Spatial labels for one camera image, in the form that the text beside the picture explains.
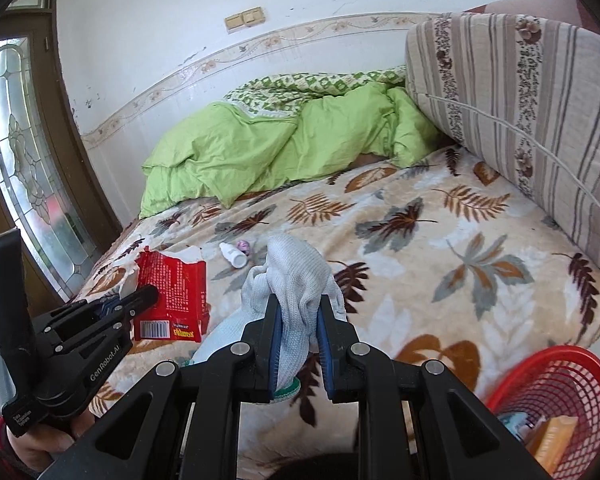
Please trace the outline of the person left hand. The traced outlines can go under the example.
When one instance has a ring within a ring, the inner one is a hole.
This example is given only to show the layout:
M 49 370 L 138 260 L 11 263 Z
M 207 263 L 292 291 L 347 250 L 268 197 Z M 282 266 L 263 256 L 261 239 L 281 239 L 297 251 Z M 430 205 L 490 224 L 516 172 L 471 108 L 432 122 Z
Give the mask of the person left hand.
M 87 408 L 70 422 L 68 431 L 36 425 L 20 437 L 9 429 L 6 429 L 6 434 L 18 458 L 33 471 L 42 472 L 53 463 L 55 455 L 66 452 L 95 422 L 95 416 Z

